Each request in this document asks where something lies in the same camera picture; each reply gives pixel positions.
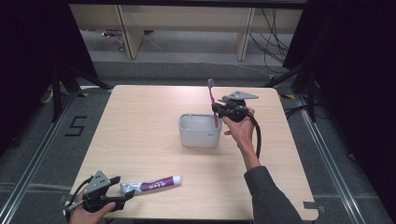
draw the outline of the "human hand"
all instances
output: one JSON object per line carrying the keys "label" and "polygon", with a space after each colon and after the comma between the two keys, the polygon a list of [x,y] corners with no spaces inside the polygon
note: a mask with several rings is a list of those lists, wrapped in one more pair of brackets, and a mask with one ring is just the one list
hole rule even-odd
{"label": "human hand", "polygon": [[[247,109],[251,115],[254,115],[254,109],[249,107]],[[224,134],[231,135],[233,137],[233,140],[235,140],[236,145],[241,150],[249,150],[251,147],[253,147],[252,135],[253,135],[254,125],[249,117],[245,117],[243,120],[239,122],[234,122],[228,117],[223,117],[222,119],[223,122],[230,129],[230,131],[227,131]]]}
{"label": "human hand", "polygon": [[[78,194],[76,200],[77,202],[82,200],[82,196],[84,193],[84,189]],[[95,212],[95,213],[90,213],[85,211],[84,207],[78,206],[71,214],[70,214],[70,220],[69,224],[96,224],[99,223],[100,219],[102,217],[111,212],[113,208],[116,206],[115,203],[108,203],[106,204],[101,210]]]}
{"label": "human hand", "polygon": [[[247,108],[251,115],[254,115],[254,109]],[[239,122],[234,122],[227,117],[223,117],[223,122],[228,126],[230,131],[224,132],[225,135],[231,135],[236,145],[241,150],[247,170],[260,166],[260,161],[254,152],[252,136],[254,124],[249,117],[245,117]]]}

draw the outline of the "cabinet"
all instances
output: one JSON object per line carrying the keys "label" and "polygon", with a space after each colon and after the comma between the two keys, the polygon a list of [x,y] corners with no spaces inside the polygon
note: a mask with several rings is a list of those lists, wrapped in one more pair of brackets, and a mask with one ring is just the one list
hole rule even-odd
{"label": "cabinet", "polygon": [[[270,33],[273,10],[249,7],[156,7],[122,5],[70,5],[80,29],[121,30],[130,59],[136,57],[143,32],[205,31],[233,34],[237,59],[243,61],[249,33]],[[302,11],[277,9],[278,34],[293,34]]]}

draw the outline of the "black cable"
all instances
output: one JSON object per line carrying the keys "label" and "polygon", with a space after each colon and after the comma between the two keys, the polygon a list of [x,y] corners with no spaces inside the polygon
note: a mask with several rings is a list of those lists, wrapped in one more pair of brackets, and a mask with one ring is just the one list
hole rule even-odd
{"label": "black cable", "polygon": [[277,38],[277,31],[276,31],[276,9],[275,9],[275,8],[273,8],[273,28],[272,28],[272,31],[273,31],[273,35],[274,35],[274,38],[275,38],[276,43],[277,43],[277,48],[278,48],[278,50],[279,50],[279,53],[280,53],[280,55],[282,56],[282,59],[285,60],[286,54],[285,54],[285,52],[283,52],[283,49],[280,47],[280,42],[281,42],[281,41],[279,40],[279,38]]}
{"label": "black cable", "polygon": [[256,44],[256,46],[257,46],[260,50],[262,50],[262,51],[264,52],[264,65],[265,65],[265,67],[266,67],[269,71],[271,71],[271,72],[273,72],[273,73],[281,73],[281,72],[277,72],[277,71],[275,71],[275,70],[272,70],[272,69],[268,66],[267,61],[266,61],[266,59],[265,59],[265,54],[270,55],[272,58],[274,58],[275,60],[279,61],[280,63],[283,63],[282,59],[278,58],[273,52],[271,52],[271,51],[269,51],[268,49],[266,49],[265,47],[263,47],[259,42],[256,41],[256,39],[253,37],[252,34],[250,34],[250,37],[251,37],[251,39],[253,40],[253,42]]}
{"label": "black cable", "polygon": [[247,116],[250,118],[251,122],[256,127],[256,134],[257,134],[257,149],[256,149],[256,156],[257,158],[260,157],[260,152],[262,150],[262,132],[260,130],[259,123],[257,120],[254,119],[253,115],[250,112],[247,112]]}
{"label": "black cable", "polygon": [[[262,15],[264,16],[265,20],[267,21],[267,25],[268,25],[268,27],[270,28],[271,34],[274,34],[274,31],[273,31],[274,28],[271,27],[270,22],[268,21],[267,17],[265,16],[265,12],[264,12],[264,9],[263,9],[263,8],[262,8]],[[274,11],[274,9],[273,9],[273,15],[274,15],[273,24],[276,25],[276,21],[275,21],[276,11]],[[279,44],[283,45],[283,47],[285,47],[286,49],[289,49],[288,46],[286,46],[285,44],[283,44],[282,41],[280,41],[280,40],[277,38],[277,34],[274,34],[274,38],[276,39],[276,41],[277,41]]]}
{"label": "black cable", "polygon": [[[79,191],[82,189],[82,187],[84,187],[84,185],[90,183],[92,179],[93,179],[93,175],[92,175],[90,178],[84,180],[84,181],[78,186],[78,188],[76,189],[76,191],[75,191],[75,193],[73,194],[72,198],[70,199],[70,202],[69,202],[69,204],[67,205],[67,208],[70,207],[70,206],[73,204],[73,201],[76,199],[76,197],[77,197]],[[70,212],[69,210],[67,210],[67,209],[64,210],[64,216],[66,217],[67,223],[68,223],[69,220],[70,220],[70,213],[71,213],[71,212]]]}
{"label": "black cable", "polygon": [[271,57],[273,57],[275,60],[279,61],[280,63],[283,63],[283,60],[279,57],[277,57],[273,52],[271,52],[270,50],[266,49],[265,47],[263,47],[259,41],[257,41],[252,34],[250,34],[251,39],[253,40],[253,42],[256,44],[256,46],[262,50],[263,52],[269,54]]}
{"label": "black cable", "polygon": [[289,110],[288,112],[285,113],[286,115],[286,119],[289,119],[289,117],[294,114],[295,112],[299,111],[299,110],[303,110],[306,109],[308,107],[308,105],[300,105],[294,108],[288,108],[288,109],[284,109],[284,110]]}
{"label": "black cable", "polygon": [[[260,33],[260,35],[262,36],[262,38],[263,38],[266,42],[269,42],[269,40],[268,40],[264,35],[262,35],[262,33]],[[288,47],[282,47],[282,46],[279,46],[278,44],[274,44],[273,42],[270,42],[270,45],[272,45],[272,46],[274,46],[274,47],[281,48],[281,49],[283,49],[283,50],[289,50]]]}

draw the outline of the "wooden table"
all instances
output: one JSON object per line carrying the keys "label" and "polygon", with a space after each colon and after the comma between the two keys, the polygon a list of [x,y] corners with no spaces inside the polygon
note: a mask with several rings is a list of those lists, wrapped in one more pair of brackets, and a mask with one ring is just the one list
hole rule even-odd
{"label": "wooden table", "polygon": [[[234,91],[258,95],[247,100],[262,129],[261,163],[303,220],[318,218],[303,166],[274,89],[215,87],[216,99]],[[178,120],[184,113],[212,114],[208,87],[117,86],[99,122],[72,192],[96,171],[121,183],[181,175],[181,185],[135,195],[115,218],[253,219],[246,168],[231,136],[216,148],[183,147]],[[228,130],[223,125],[222,132]],[[119,186],[108,196],[119,196]]]}

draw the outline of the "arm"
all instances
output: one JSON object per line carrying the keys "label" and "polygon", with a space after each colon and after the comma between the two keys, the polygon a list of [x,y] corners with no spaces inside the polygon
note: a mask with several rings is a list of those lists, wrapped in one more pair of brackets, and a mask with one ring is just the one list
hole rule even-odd
{"label": "arm", "polygon": [[303,223],[289,199],[275,185],[268,170],[261,166],[252,144],[253,123],[248,117],[238,123],[224,117],[223,122],[230,128],[224,134],[233,137],[247,168],[245,180],[252,196],[255,223]]}

